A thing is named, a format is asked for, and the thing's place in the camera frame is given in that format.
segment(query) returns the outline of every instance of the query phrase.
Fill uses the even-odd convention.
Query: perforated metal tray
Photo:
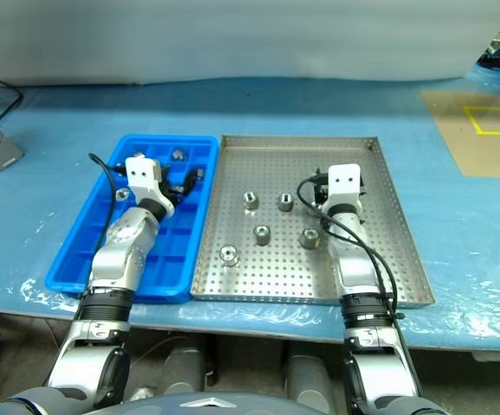
[[[202,236],[191,294],[205,300],[337,304],[340,284],[327,251],[327,235],[318,218],[297,200],[298,184],[317,168],[358,163],[369,243],[389,262],[403,306],[434,303],[433,292],[415,249],[406,218],[381,148],[375,137],[225,136],[208,221]],[[307,197],[311,199],[309,187]],[[253,191],[260,206],[244,208],[242,196]],[[295,197],[294,209],[279,211],[281,193]],[[256,225],[268,225],[272,240],[257,246]],[[306,227],[321,234],[319,247],[303,249],[298,236]],[[239,264],[223,266],[219,251],[233,245]]]

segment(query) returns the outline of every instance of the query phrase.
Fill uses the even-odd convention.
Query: stainless steel tray
[[[225,136],[208,221],[196,263],[191,293],[205,300],[337,304],[339,283],[327,252],[327,235],[318,218],[297,200],[298,184],[317,168],[358,163],[366,194],[361,197],[369,243],[388,261],[396,278],[399,304],[434,303],[433,292],[415,249],[406,218],[381,148],[375,137]],[[242,196],[253,191],[260,206],[246,211]],[[294,195],[294,209],[277,208],[281,193]],[[309,187],[307,197],[311,198]],[[268,225],[272,240],[254,243],[256,225]],[[313,227],[322,238],[306,251],[298,243],[302,229]],[[219,251],[233,245],[237,266],[223,266]]]

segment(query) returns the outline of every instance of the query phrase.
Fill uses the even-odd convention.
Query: blue plastic tray
[[[181,149],[186,161],[175,161],[171,153]],[[156,244],[148,254],[136,299],[147,303],[183,303],[190,300],[190,285],[208,210],[208,202],[217,164],[218,143],[215,137],[128,135],[119,141],[108,165],[125,163],[135,153],[144,153],[170,166],[168,180],[183,183],[192,169],[204,169],[189,197],[176,206],[175,213],[160,224]],[[117,188],[126,188],[127,179],[113,174]],[[69,235],[58,252],[46,277],[53,291],[78,294],[85,289],[96,243],[104,227],[110,205],[110,188],[104,174],[94,185]],[[132,193],[118,201],[112,223],[127,208],[135,206]]]

